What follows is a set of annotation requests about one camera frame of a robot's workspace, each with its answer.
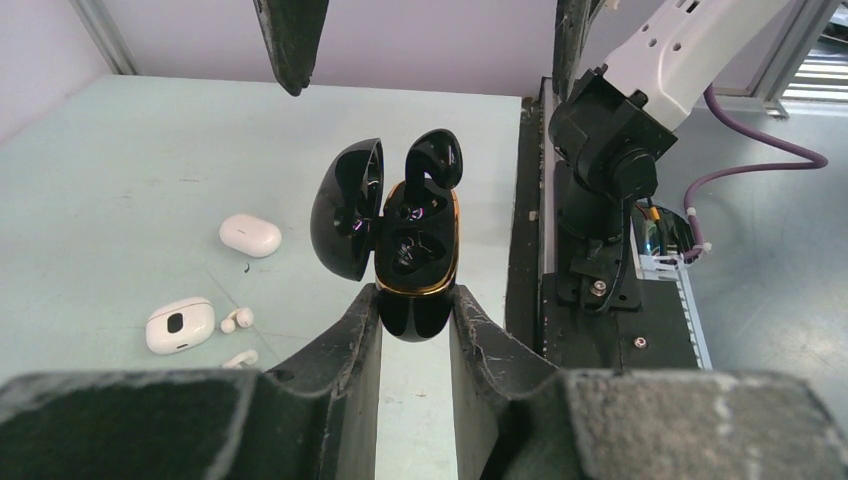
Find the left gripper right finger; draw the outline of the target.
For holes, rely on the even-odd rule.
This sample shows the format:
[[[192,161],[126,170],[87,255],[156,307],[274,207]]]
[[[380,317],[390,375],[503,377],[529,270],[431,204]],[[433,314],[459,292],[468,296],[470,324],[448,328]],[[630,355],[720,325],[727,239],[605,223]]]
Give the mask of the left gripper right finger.
[[[563,369],[457,286],[450,331],[462,479],[843,479],[847,439],[771,372]]]

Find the black earbud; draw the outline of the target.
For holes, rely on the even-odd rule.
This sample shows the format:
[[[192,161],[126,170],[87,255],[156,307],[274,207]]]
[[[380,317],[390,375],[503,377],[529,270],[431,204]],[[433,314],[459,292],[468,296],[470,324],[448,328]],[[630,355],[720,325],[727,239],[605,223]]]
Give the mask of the black earbud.
[[[463,176],[463,157],[458,139],[447,129],[425,133],[410,147],[405,163],[405,199],[417,201],[425,191],[425,177],[441,189],[451,190]]]

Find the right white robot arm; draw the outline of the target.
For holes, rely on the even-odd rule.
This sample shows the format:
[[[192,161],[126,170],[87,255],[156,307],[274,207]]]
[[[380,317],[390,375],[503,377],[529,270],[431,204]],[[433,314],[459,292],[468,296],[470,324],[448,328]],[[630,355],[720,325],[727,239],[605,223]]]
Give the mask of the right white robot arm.
[[[702,92],[783,8],[781,1],[666,1],[598,67],[576,77],[599,3],[561,4],[561,100],[548,131],[567,171],[556,187],[566,195],[559,222],[577,246],[556,253],[570,261],[566,273],[578,278],[583,308],[612,308],[630,257],[631,211],[655,193],[658,159]],[[441,299],[455,283],[459,257],[459,141],[447,129],[418,138],[404,180],[390,193],[383,172],[376,138],[334,160],[313,206],[315,253],[352,280],[373,261],[387,300]]]

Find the black earbud charging case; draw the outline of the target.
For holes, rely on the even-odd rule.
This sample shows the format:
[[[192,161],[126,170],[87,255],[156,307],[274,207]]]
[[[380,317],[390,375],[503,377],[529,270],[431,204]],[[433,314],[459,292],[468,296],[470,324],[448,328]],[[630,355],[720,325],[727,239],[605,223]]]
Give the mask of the black earbud charging case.
[[[426,176],[423,197],[408,201],[405,165],[403,181],[384,187],[380,139],[341,151],[313,202],[312,247],[327,270],[348,280],[361,280],[372,265],[386,330],[407,342],[426,341],[452,311],[460,244],[456,187],[441,189]]]

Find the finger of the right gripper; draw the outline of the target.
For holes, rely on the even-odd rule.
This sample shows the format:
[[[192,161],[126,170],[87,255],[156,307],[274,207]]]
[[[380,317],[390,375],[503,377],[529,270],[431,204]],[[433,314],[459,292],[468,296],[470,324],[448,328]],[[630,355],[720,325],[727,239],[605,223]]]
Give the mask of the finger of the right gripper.
[[[255,0],[254,7],[274,77],[291,96],[311,81],[328,0]]]
[[[553,92],[566,100],[578,76],[578,66],[591,24],[604,0],[558,0],[556,4]]]

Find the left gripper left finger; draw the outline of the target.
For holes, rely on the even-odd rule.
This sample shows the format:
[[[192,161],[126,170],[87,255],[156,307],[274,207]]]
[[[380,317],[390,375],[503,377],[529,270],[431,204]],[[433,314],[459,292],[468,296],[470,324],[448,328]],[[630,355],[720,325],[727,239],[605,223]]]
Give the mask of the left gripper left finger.
[[[371,479],[377,290],[267,370],[54,372],[1,389],[5,479]]]

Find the white case with black window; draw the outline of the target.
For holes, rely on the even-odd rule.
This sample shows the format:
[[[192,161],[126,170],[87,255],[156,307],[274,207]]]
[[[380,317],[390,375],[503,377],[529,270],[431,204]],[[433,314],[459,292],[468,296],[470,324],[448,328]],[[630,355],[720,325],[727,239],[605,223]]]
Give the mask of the white case with black window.
[[[193,348],[211,337],[215,318],[211,301],[204,297],[189,297],[164,305],[147,319],[147,348],[158,355]]]

